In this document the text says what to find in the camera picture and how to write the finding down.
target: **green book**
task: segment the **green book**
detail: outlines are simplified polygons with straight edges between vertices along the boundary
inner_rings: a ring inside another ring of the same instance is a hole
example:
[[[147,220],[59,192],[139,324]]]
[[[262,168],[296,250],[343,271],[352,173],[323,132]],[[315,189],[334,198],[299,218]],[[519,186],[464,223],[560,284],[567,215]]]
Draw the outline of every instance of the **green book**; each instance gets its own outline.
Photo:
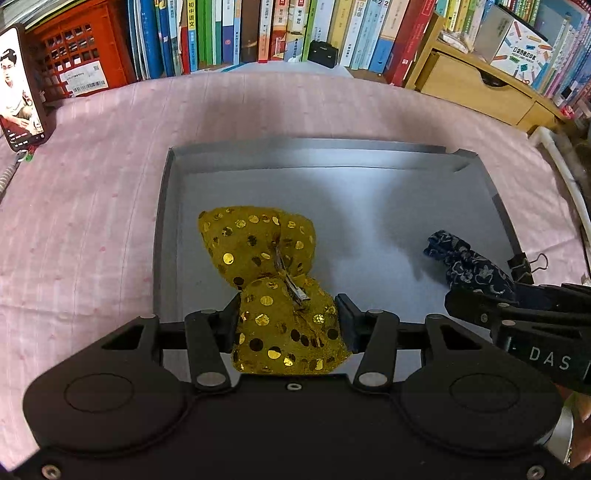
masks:
[[[213,36],[212,36],[212,22],[213,22],[213,2],[215,0],[205,1],[205,62],[207,65],[213,65]]]
[[[312,42],[312,31],[314,30],[314,18],[316,17],[316,7],[318,0],[311,0],[310,13],[306,23],[306,36],[304,37],[304,50],[301,54],[301,61],[308,61],[308,52],[310,51],[310,43]]]
[[[197,0],[197,48],[199,60],[206,58],[205,51],[205,0]]]

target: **red plastic crate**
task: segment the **red plastic crate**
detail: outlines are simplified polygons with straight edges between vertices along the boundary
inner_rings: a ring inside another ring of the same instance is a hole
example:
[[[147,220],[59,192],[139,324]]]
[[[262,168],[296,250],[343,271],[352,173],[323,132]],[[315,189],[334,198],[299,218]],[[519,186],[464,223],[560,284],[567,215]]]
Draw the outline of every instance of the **red plastic crate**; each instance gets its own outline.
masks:
[[[27,40],[44,83],[47,101],[73,96],[60,75],[99,61],[108,84],[117,88],[136,81],[124,34],[123,0],[87,0],[27,31]],[[77,94],[87,96],[95,92]]]

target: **box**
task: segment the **box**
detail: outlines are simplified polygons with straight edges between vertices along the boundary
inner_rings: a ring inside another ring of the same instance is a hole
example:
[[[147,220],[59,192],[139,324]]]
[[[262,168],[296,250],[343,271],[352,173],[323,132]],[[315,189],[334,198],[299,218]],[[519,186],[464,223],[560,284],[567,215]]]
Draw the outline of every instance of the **box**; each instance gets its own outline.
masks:
[[[474,43],[487,63],[531,85],[552,56],[547,39],[505,8],[493,5]]]

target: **blue patterned cloth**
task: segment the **blue patterned cloth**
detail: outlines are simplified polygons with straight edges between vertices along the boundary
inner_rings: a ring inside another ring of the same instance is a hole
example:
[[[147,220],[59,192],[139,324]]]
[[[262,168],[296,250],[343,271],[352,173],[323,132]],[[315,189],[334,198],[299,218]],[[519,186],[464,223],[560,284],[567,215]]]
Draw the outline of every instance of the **blue patterned cloth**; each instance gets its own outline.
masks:
[[[439,230],[429,237],[425,255],[448,266],[446,279],[450,288],[468,288],[515,300],[513,280],[493,262],[470,249],[470,244],[459,237]]]

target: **pink bedsheet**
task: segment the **pink bedsheet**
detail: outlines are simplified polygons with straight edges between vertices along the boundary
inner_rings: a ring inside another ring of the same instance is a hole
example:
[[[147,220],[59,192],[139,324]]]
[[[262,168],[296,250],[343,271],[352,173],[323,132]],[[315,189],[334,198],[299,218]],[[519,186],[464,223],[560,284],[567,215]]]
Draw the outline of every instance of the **pink bedsheet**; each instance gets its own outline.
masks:
[[[270,135],[445,145],[480,155],[538,283],[579,283],[583,250],[562,180],[524,133],[416,92],[308,74],[212,73],[66,101],[57,129],[0,204],[0,462],[36,449],[27,385],[149,312],[152,243],[167,150]],[[12,159],[0,141],[0,163]]]

